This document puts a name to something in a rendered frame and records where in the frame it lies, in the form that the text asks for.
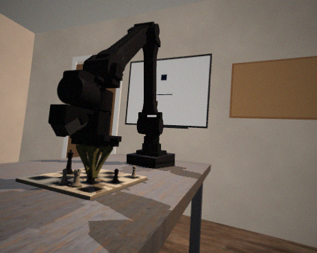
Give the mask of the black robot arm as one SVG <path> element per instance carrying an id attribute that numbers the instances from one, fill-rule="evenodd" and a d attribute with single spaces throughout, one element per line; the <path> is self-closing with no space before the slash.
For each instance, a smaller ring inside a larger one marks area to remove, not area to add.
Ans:
<path id="1" fill-rule="evenodd" d="M 137 150 L 136 154 L 155 157 L 166 155 L 166 150 L 161 150 L 160 144 L 164 128 L 162 112 L 158 112 L 156 103 L 160 28 L 154 22 L 139 23 L 128 29 L 127 33 L 108 49 L 89 57 L 83 64 L 83 70 L 64 71 L 57 93 L 65 104 L 50 105 L 49 124 L 58 137 L 73 133 L 107 135 L 110 114 L 105 112 L 112 113 L 113 92 L 106 88 L 120 87 L 126 65 L 142 48 L 144 103 L 142 112 L 138 113 L 137 131 L 146 136 L 142 149 Z"/>

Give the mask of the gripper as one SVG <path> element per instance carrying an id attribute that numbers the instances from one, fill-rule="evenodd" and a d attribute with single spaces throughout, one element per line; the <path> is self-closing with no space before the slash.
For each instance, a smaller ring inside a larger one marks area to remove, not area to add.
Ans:
<path id="1" fill-rule="evenodd" d="M 109 112 L 105 113 L 110 114 Z M 113 147 L 118 147 L 119 142 L 121 142 L 122 136 L 110 135 L 111 115 L 112 114 L 110 114 L 109 117 L 107 135 L 95 135 L 86 133 L 73 133 L 72 135 L 70 135 L 70 138 L 72 138 L 71 143 L 79 144 L 76 145 L 76 149 L 85 167 L 87 177 L 89 177 L 89 175 L 91 175 L 91 178 L 97 177 L 102 165 L 112 152 Z M 101 152 L 102 155 L 99 160 Z"/>

